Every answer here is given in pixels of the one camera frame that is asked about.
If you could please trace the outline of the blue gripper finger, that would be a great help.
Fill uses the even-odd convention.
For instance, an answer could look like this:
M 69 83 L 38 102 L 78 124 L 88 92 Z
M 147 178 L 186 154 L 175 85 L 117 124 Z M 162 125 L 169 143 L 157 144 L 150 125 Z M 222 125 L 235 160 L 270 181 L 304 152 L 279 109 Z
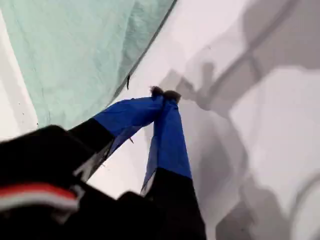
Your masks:
M 118 101 L 69 132 L 94 151 L 93 159 L 83 163 L 75 174 L 88 180 L 125 141 L 151 124 L 161 113 L 164 91 L 151 88 L 151 96 Z
M 145 197 L 163 213 L 159 240 L 205 240 L 178 103 L 181 95 L 163 92 L 163 105 L 153 122 Z

